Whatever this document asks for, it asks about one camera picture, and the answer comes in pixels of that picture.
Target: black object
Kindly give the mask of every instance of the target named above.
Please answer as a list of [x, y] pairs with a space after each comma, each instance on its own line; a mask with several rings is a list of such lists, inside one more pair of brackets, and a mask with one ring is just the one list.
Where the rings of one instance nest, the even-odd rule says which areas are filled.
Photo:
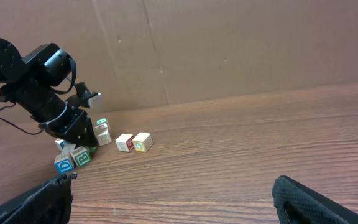
[[[6, 108], [12, 108], [12, 107], [14, 107], [15, 105], [16, 105], [16, 103], [13, 102], [13, 105], [11, 105], [11, 106], [3, 106], [2, 108], [0, 108], [0, 112], [1, 112], [2, 110], [6, 109]], [[2, 118], [2, 117], [0, 117], [0, 119], [3, 120], [3, 121], [5, 121], [6, 123], [12, 125], [13, 127], [17, 128], [17, 129], [19, 129], [19, 130], [21, 130], [22, 132], [24, 132], [24, 133], [26, 133], [26, 134], [29, 134], [29, 135], [37, 135], [37, 134], [40, 134], [40, 133], [42, 133], [43, 131], [45, 131], [45, 127], [43, 127], [43, 128], [41, 129], [41, 131], [39, 131], [39, 132], [37, 132], [37, 133], [29, 133], [29, 132], [27, 132], [27, 131], [21, 129], [20, 127], [16, 126], [16, 124], [14, 124], [14, 123], [12, 123], [12, 122], [10, 122], [10, 121], [8, 121], [8, 120], [5, 120], [5, 119]]]
[[284, 175], [274, 183], [273, 199], [281, 224], [358, 223], [358, 214]]
[[[72, 81], [67, 91], [52, 88], [70, 72]], [[21, 57], [11, 43], [0, 39], [0, 83], [6, 83], [0, 88], [0, 102], [18, 103], [40, 123], [40, 129], [53, 137], [95, 147], [97, 140], [91, 119], [78, 107], [89, 108], [88, 101], [98, 93], [89, 91], [84, 83], [75, 84], [75, 78], [75, 61], [56, 44], [41, 45]], [[68, 93], [73, 86], [76, 95], [66, 102], [56, 95]]]
[[71, 180], [76, 178], [76, 173], [58, 175], [0, 205], [0, 223], [68, 223], [73, 201]]

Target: stack of blocks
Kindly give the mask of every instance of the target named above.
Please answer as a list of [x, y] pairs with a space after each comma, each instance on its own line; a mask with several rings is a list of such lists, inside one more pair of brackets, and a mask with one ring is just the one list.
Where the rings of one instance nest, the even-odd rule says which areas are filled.
[[[100, 146], [111, 143], [110, 125], [107, 118], [96, 121], [95, 134]], [[83, 167], [91, 162], [91, 155], [97, 147], [88, 147], [71, 144], [62, 139], [56, 139], [56, 146], [61, 151], [55, 158], [57, 171], [64, 174], [74, 169], [75, 165]], [[122, 134], [116, 139], [117, 147], [122, 152], [131, 152], [133, 149], [139, 152], [147, 152], [153, 145], [152, 136], [149, 133], [139, 133], [134, 137], [133, 134]]]
[[96, 121], [96, 127], [95, 133], [96, 133], [96, 139], [98, 139], [98, 143], [100, 146], [103, 146], [105, 144], [111, 143], [111, 136], [110, 136], [110, 125], [107, 118], [100, 119]]
[[75, 165], [83, 167], [91, 162], [90, 151], [95, 152], [96, 147], [76, 147], [75, 144], [56, 139], [56, 145], [61, 150], [60, 155], [55, 158], [55, 167], [60, 174], [64, 174], [74, 169]]

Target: cardboard wall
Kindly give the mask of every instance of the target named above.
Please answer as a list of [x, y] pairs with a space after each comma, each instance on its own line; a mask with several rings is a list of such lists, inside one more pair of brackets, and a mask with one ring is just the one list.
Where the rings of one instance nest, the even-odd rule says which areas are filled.
[[0, 37], [66, 50], [90, 113], [358, 81], [354, 0], [0, 0]]

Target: alphabet block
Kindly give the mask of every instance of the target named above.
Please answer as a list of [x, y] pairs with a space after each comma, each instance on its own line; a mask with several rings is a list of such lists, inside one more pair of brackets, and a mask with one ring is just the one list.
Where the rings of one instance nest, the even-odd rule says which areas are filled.
[[100, 146], [111, 143], [111, 136], [108, 129], [105, 129], [103, 132], [99, 133], [96, 136], [96, 139], [99, 142]]
[[90, 163], [92, 160], [88, 150], [83, 146], [80, 146], [74, 151], [71, 151], [70, 154], [78, 167], [83, 167]]
[[135, 150], [147, 152], [153, 145], [152, 136], [149, 133], [139, 133], [133, 140]]
[[107, 124], [107, 127], [108, 127], [109, 131], [111, 131], [110, 124], [109, 124], [109, 121], [107, 120], [107, 118], [103, 118], [103, 119], [100, 119], [100, 120], [96, 121], [97, 126], [99, 126], [101, 124]]
[[89, 105], [89, 108], [94, 108], [94, 107], [98, 107], [99, 104], [100, 104], [100, 97], [101, 97], [101, 93], [98, 93], [96, 96], [88, 99], [88, 105]]
[[71, 171], [74, 169], [73, 159], [69, 154], [60, 154], [55, 158], [55, 167], [59, 174], [64, 174], [65, 172]]
[[69, 144], [69, 143], [62, 139], [56, 139], [55, 144], [56, 144], [57, 148], [61, 151], [65, 147], [65, 145]]
[[131, 152], [134, 149], [134, 143], [132, 140], [133, 134], [122, 134], [116, 139], [118, 150], [122, 152]]
[[94, 127], [94, 131], [97, 135], [97, 134], [105, 132], [105, 130], [109, 131], [108, 128], [109, 128], [109, 126], [107, 124], [100, 124], [100, 125], [97, 125], [96, 127]]
[[62, 149], [61, 154], [69, 154], [71, 151], [74, 151], [76, 149], [76, 144], [66, 143], [65, 147]]

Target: cable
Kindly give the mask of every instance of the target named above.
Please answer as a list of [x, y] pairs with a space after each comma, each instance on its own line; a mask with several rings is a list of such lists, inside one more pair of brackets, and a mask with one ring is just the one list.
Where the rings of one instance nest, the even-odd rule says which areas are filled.
[[[2, 110], [5, 109], [5, 108], [12, 108], [12, 107], [14, 107], [15, 105], [16, 105], [16, 103], [13, 103], [13, 105], [11, 105], [11, 106], [3, 106], [2, 108], [0, 108], [0, 111], [2, 111]], [[26, 133], [26, 134], [36, 135], [36, 134], [40, 134], [41, 132], [45, 131], [45, 127], [43, 126], [42, 129], [41, 129], [41, 131], [39, 131], [39, 132], [37, 132], [37, 133], [28, 133], [27, 131], [24, 131], [23, 129], [19, 128], [18, 126], [16, 126], [16, 125], [15, 125], [14, 123], [12, 123], [12, 122], [7, 121], [7, 120], [5, 120], [4, 118], [1, 118], [1, 117], [0, 117], [0, 119], [3, 120], [3, 121], [5, 121], [6, 123], [12, 125], [13, 127], [17, 128], [17, 129], [19, 129], [19, 130], [21, 130], [22, 132], [24, 132], [24, 133]]]
[[54, 88], [50, 87], [50, 89], [54, 93], [59, 94], [59, 95], [63, 95], [63, 94], [70, 92], [74, 86], [75, 78], [77, 77], [77, 65], [76, 65], [75, 61], [72, 58], [68, 58], [68, 61], [70, 62], [70, 67], [71, 67], [71, 79], [66, 77], [71, 82], [70, 87], [68, 87], [68, 90], [60, 91], [60, 90], [55, 90]]

